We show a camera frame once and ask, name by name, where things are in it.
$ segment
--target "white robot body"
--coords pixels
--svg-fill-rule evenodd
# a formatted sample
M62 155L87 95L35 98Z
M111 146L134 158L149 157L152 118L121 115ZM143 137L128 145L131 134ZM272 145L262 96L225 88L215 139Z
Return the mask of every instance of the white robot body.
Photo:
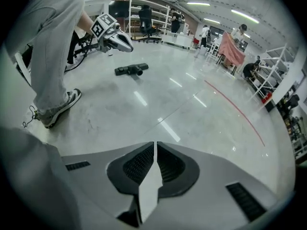
M129 36L120 29L117 20L107 13L97 17L91 31L100 44L100 50L104 53L111 48L123 52L133 51Z

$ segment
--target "ceiling light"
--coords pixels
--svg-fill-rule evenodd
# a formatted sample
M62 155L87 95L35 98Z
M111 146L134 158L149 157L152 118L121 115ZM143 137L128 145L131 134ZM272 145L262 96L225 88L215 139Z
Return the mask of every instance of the ceiling light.
M164 127L164 129L166 129L166 131L172 136L172 138L174 138L176 142L180 141L180 137L172 130L170 126L168 126L168 124L163 120L163 118L158 118L158 121Z
M214 20L210 20L210 19L206 19L206 18L204 18L204 19L207 20L207 21L211 21L211 22L220 24L218 21L214 21Z
M210 4L205 3L205 2L187 2L187 4L210 6Z
M249 20L251 20L251 21L257 23L257 24L259 23L259 21L255 20L254 18L252 18L252 17L250 17L250 16L248 16L248 15L246 15L246 14L244 14L244 13L241 13L241 12L239 12L239 11L237 11L237 10L231 10L231 12L232 12L232 13L236 13L236 14L238 14L238 15L241 15L241 16L243 16L243 17L245 17L245 18L247 18L247 19L249 19Z

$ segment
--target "storage rack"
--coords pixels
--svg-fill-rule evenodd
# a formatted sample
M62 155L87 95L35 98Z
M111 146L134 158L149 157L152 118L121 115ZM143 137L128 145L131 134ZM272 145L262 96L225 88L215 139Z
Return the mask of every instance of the storage rack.
M275 88L268 81L269 77L273 76L274 78L276 78L277 82L280 83L283 79L277 71L277 69L278 69L277 66L279 64L281 64L286 68L286 64L285 64L285 61L287 60L286 54L290 55L290 57L293 58L293 56L291 55L291 53L287 49L287 44L285 44L285 46L283 46L283 47L267 50L265 53L269 53L269 52L274 52L275 54L277 54L277 57L267 57L267 58L263 58L262 60L264 60L264 61L269 60L269 61L273 62L274 65L272 67L260 66L262 69L266 69L266 71L269 72L269 75L267 77L260 75L260 77L262 77L264 79L264 82L262 83L262 85L260 87L257 87L256 85L254 85L255 88L256 88L256 92L251 96L251 98L249 100L254 98L255 95L258 92L260 92L261 88L269 88L273 92L275 90Z
M168 5L163 6L161 4L155 3L155 2L151 2L148 0L130 0L129 3L129 18L127 18L126 20L128 20L128 25L125 28L125 32L128 30L129 31L129 37L132 38L132 29L134 29L134 33L137 31L137 29L140 27L139 25L136 25L136 21L139 21L140 18L137 14L137 12L139 12L141 10L140 7L137 7L139 5L148 5L152 8L152 16L157 17L157 19L152 19L153 24L156 24L157 26L162 26L162 28L166 29L167 27L170 27L170 23L168 23L168 19L171 18L171 16L169 16L169 11L170 8Z

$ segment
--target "office chair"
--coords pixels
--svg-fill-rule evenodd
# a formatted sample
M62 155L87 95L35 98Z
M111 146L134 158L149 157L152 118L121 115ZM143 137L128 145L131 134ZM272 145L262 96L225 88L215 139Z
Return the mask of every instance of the office chair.
M143 5L142 9L139 11L139 17L141 21L140 31L147 35L146 38L139 39L138 41L143 41L148 43L149 40L152 40L154 43L159 43L157 39L150 38L151 34L155 32L155 29L152 25L152 9L148 5Z

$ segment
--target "white shelf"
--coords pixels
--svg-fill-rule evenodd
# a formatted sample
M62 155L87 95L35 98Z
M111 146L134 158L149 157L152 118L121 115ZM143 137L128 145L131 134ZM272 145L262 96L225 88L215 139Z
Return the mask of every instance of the white shelf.
M270 71L272 71L272 68L271 67L266 67L266 66L260 66L261 68L265 68L265 69L268 69ZM282 81L282 77L278 74L278 72L276 70L274 70L275 74L278 76L278 78Z
M131 17L130 20L132 20L132 21L139 21L140 18L139 18L139 17ZM153 22L153 23L157 23L157 24L162 24L162 25L165 24L164 21L159 21L159 20L155 20L155 19L152 19L152 22Z
M251 81L251 82L252 82L252 84L255 86L255 88L258 90L258 93L262 96L262 98L265 98L265 95L262 93L261 89L258 88L258 86L257 86L256 84L254 84L253 81Z
M149 5L149 6L153 7L153 8L156 8L156 9L165 9L165 10L167 10L166 6L163 6L163 5L155 3L155 2L147 1L147 0L133 0L133 3L140 4L140 5L146 4L146 5Z
M141 8L138 8L138 7L131 7L131 11L134 11L134 12L138 12L140 11ZM157 11L154 11L152 10L152 14L153 15L156 15L156 16L163 16L163 17L166 17L166 14L164 13L160 13L160 12L157 12Z

